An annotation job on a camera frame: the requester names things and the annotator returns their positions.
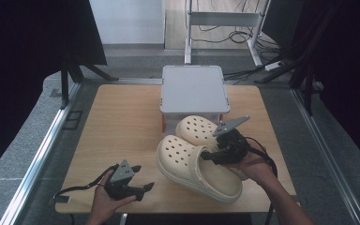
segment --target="white wall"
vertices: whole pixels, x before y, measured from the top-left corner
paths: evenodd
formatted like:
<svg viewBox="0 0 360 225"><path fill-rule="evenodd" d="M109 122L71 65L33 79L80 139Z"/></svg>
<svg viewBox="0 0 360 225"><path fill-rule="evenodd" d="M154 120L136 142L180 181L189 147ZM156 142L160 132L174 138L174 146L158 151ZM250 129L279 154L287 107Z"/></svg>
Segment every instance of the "white wall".
<svg viewBox="0 0 360 225"><path fill-rule="evenodd" d="M165 0L90 0L103 44L164 42Z"/></svg>

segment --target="wooden table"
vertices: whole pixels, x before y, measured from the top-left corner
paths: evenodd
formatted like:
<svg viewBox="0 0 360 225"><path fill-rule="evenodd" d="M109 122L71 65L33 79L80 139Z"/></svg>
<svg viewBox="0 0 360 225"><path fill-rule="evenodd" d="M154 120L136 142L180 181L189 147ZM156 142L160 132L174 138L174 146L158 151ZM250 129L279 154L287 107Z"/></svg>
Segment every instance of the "wooden table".
<svg viewBox="0 0 360 225"><path fill-rule="evenodd" d="M243 193L233 204L221 204L166 178L157 167L157 147L162 139L159 110L160 85L105 84L99 87L81 139L67 172L63 188L84 186L108 167L127 159L141 165L129 185L155 182L141 202L118 213L231 213L267 212L269 200L253 181L243 182ZM251 116L237 129L257 139L276 162L278 179L291 195L295 190L278 146L262 96L256 86L226 86L231 110L224 120ZM57 203L60 213L89 213L94 189L73 191L69 203Z"/></svg>

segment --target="box lid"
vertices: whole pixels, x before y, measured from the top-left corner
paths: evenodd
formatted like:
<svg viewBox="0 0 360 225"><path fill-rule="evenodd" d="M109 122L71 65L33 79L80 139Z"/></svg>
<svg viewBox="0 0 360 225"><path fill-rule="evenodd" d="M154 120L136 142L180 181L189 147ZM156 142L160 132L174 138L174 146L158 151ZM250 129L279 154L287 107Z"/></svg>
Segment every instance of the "box lid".
<svg viewBox="0 0 360 225"><path fill-rule="evenodd" d="M230 105L221 68L166 66L162 73L162 113L228 113Z"/></svg>

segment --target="gray floor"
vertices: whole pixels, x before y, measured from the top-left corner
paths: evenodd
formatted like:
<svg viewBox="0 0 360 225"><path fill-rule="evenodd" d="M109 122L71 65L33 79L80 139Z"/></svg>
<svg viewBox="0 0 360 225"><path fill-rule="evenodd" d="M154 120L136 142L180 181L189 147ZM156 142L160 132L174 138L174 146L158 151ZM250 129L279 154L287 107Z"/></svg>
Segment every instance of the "gray floor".
<svg viewBox="0 0 360 225"><path fill-rule="evenodd" d="M162 51L159 48L119 49L117 46L107 46L106 56L109 65L100 68L120 77L120 83L156 83L161 78L164 66L182 65L184 62L183 52ZM223 73L253 68L251 57L247 52L241 51L195 52L192 62L195 65L220 66ZM82 71L86 79L78 96L73 99L73 113L70 115L76 117L82 112L79 124L67 120L63 125L16 224L70 223L70 216L54 211L51 198L62 186L98 87L107 83L84 67ZM229 83L253 84L253 80L259 80L268 74L262 71L249 76L247 80ZM358 224L349 213L345 202L347 198L342 195L341 187L324 160L319 145L314 141L292 90L287 87L291 76L291 73L286 74L259 87L298 200L317 224ZM0 160L0 219L59 110L60 85L59 74L46 79L37 106ZM318 95L313 97L312 102L312 118L360 205L360 152L336 119L325 109ZM253 224L262 224L265 216L265 213L252 214ZM86 219L87 215L75 215L75 224L84 224ZM109 223L118 224L118 216ZM275 217L272 224L278 224Z"/></svg>

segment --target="hand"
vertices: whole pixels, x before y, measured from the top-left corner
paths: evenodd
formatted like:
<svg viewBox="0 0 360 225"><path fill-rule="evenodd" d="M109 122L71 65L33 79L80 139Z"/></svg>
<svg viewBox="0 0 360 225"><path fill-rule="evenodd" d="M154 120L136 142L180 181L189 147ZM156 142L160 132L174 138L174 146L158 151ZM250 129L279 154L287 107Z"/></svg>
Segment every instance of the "hand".
<svg viewBox="0 0 360 225"><path fill-rule="evenodd" d="M248 139L247 142L252 148L265 153L265 149L262 149L255 141ZM272 178L274 175L268 163L262 157L251 152L248 152L240 162L223 166L242 171L247 177L254 180L258 185L262 184L264 178Z"/></svg>
<svg viewBox="0 0 360 225"><path fill-rule="evenodd" d="M112 173L113 171L107 172L107 174L105 174L101 179L100 185L95 189L92 211L90 213L89 219L86 222L87 225L103 223L109 219L119 207L132 203L136 200L136 196L134 195L119 201L110 198L104 189L104 185Z"/></svg>

